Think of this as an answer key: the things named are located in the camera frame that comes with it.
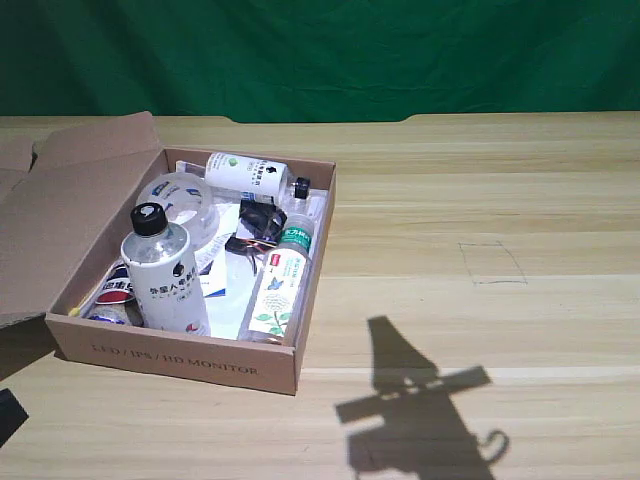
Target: black bottle cap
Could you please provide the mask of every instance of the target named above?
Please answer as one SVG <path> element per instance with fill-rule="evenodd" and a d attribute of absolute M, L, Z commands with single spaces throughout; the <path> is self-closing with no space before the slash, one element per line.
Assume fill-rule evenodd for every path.
<path fill-rule="evenodd" d="M 311 180 L 305 177 L 296 178 L 296 187 L 293 192 L 293 196 L 296 198 L 301 198 L 302 200 L 306 200 L 309 196 L 309 189 L 311 188 Z"/>
<path fill-rule="evenodd" d="M 167 228 L 167 216 L 158 203 L 141 203 L 131 210 L 133 231 L 141 237 L 151 237 Z"/>

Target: plastic bottle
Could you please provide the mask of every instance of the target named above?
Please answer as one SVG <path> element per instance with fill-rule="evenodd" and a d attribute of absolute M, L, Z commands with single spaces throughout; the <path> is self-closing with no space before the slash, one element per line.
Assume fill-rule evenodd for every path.
<path fill-rule="evenodd" d="M 285 332 L 298 327 L 313 231 L 309 217 L 289 214 L 278 246 L 265 258 L 238 340 L 281 344 Z"/>
<path fill-rule="evenodd" d="M 120 252 L 145 326 L 210 335 L 189 232 L 169 223 L 157 203 L 136 206 L 131 222 Z"/>
<path fill-rule="evenodd" d="M 311 183 L 308 178 L 294 176 L 284 163 L 223 152 L 211 154 L 204 180 L 218 189 L 218 194 L 278 207 L 288 198 L 308 193 Z"/>

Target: cardboard box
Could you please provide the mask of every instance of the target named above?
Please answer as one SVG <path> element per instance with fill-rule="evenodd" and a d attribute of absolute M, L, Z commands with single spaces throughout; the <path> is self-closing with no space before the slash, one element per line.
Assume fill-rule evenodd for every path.
<path fill-rule="evenodd" d="M 141 188 L 177 160 L 204 165 L 209 151 L 163 148 L 148 112 L 53 133 L 32 171 L 0 203 L 0 326 L 46 312 L 68 360 L 294 394 L 335 195 L 335 165 L 288 163 L 328 190 L 305 307 L 284 345 L 262 345 L 112 325 L 66 316 L 104 274 L 130 232 Z M 0 156 L 0 167 L 15 159 Z"/>

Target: wood grain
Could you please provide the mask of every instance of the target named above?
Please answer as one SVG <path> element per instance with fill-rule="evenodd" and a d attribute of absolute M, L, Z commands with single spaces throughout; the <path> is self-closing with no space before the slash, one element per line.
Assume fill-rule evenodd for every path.
<path fill-rule="evenodd" d="M 0 118 L 0 139 L 97 120 Z M 0 477 L 640 477 L 639 113 L 157 124 L 166 145 L 338 163 L 299 394 L 38 359 L 47 342 L 29 335 L 45 331 L 0 331 L 0 361 L 25 360 L 2 386 L 31 416 L 0 451 Z M 383 315 L 429 368 L 396 368 L 410 347 L 373 351 L 367 319 Z M 372 377 L 405 392 L 394 376 L 474 366 L 491 382 L 385 394 L 383 414 L 346 424 L 336 414 L 380 393 Z M 508 448 L 489 465 L 495 443 L 472 435 L 497 431 Z"/>

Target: green backdrop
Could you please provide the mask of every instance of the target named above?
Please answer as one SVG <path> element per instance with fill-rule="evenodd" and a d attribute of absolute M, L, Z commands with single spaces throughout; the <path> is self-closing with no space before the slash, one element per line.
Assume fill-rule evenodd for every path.
<path fill-rule="evenodd" d="M 1 0 L 0 115 L 640 110 L 638 0 Z"/>

